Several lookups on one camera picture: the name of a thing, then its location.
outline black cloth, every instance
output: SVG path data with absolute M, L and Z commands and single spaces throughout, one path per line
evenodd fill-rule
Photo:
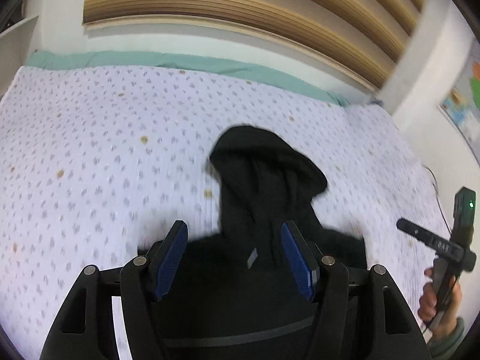
M 188 243 L 170 292 L 152 306 L 154 319 L 175 360 L 293 359 L 308 327 L 232 347 L 178 346 L 185 339 L 271 332 L 313 317 L 316 304 L 299 294 L 284 261 L 279 232 L 285 221 L 294 220 L 324 254 L 365 269 L 363 240 L 320 225 L 311 199 L 325 191 L 325 176 L 272 132 L 233 127 L 210 159 L 222 182 L 222 232 Z M 258 258 L 248 269 L 254 249 Z
M 273 132 L 252 126 L 227 130 L 210 154 L 221 177 L 221 229 L 232 253 L 247 264 L 283 266 L 280 228 L 293 220 L 304 239 L 347 266 L 366 269 L 363 240 L 327 230 L 311 206 L 327 180 L 307 157 Z

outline white wall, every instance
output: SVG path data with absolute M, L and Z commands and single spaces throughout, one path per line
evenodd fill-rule
M 375 98 L 392 114 L 405 100 L 419 74 L 432 56 L 442 34 L 451 0 L 425 0 L 421 16 L 411 35 L 409 45 Z
M 464 17 L 452 1 L 433 49 L 418 79 L 408 88 L 393 119 L 420 160 L 436 175 L 439 197 L 447 221 L 453 224 L 453 202 L 461 187 L 480 194 L 480 166 L 456 127 L 438 105 L 446 98 L 463 70 L 474 39 Z M 480 212 L 477 210 L 471 249 L 480 254 Z M 460 315 L 470 328 L 480 310 L 480 267 L 460 279 L 464 298 Z
M 127 26 L 87 35 L 83 26 L 84 0 L 25 0 L 25 14 L 40 15 L 31 51 L 58 54 L 89 51 L 155 51 L 210 56 L 255 63 L 291 74 L 309 84 L 334 91 L 352 103 L 371 94 L 332 67 L 298 51 L 243 34 L 173 24 Z

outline finger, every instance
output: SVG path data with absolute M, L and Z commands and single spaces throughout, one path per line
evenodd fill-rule
M 435 312 L 435 304 L 426 297 L 421 297 L 418 304 L 422 310 L 430 311 L 433 310 Z
M 426 283 L 424 286 L 423 286 L 423 294 L 426 295 L 426 294 L 433 294 L 435 295 L 435 291 L 434 291 L 434 285 L 432 282 L 428 282 Z
M 434 277 L 434 269 L 433 268 L 427 268 L 423 271 L 423 274 L 425 276 L 428 276 L 429 278 L 433 278 Z
M 434 316 L 435 316 L 435 311 L 430 309 L 430 310 L 425 310 L 425 309 L 418 309 L 418 316 L 420 319 L 424 322 L 430 322 Z
M 420 297 L 420 305 L 424 304 L 428 307 L 432 307 L 433 309 L 437 305 L 437 296 L 434 292 L 426 292 Z
M 452 294 L 451 294 L 451 307 L 458 307 L 460 306 L 460 302 L 462 301 L 462 288 L 460 287 L 459 283 L 456 283 L 454 287 L 452 288 Z

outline mattress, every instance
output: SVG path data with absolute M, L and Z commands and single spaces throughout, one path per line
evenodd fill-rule
M 277 133 L 323 171 L 322 225 L 363 236 L 416 314 L 434 253 L 400 217 L 446 237 L 431 180 L 377 105 L 347 108 L 281 88 L 163 67 L 21 68 L 0 103 L 0 324 L 39 358 L 81 269 L 121 266 L 174 220 L 219 229 L 208 155 L 233 125 Z M 131 358 L 114 304 L 121 359 Z

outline poster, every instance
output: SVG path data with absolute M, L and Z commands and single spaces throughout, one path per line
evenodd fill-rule
M 480 43 L 474 41 L 466 65 L 441 108 L 457 126 L 480 164 Z

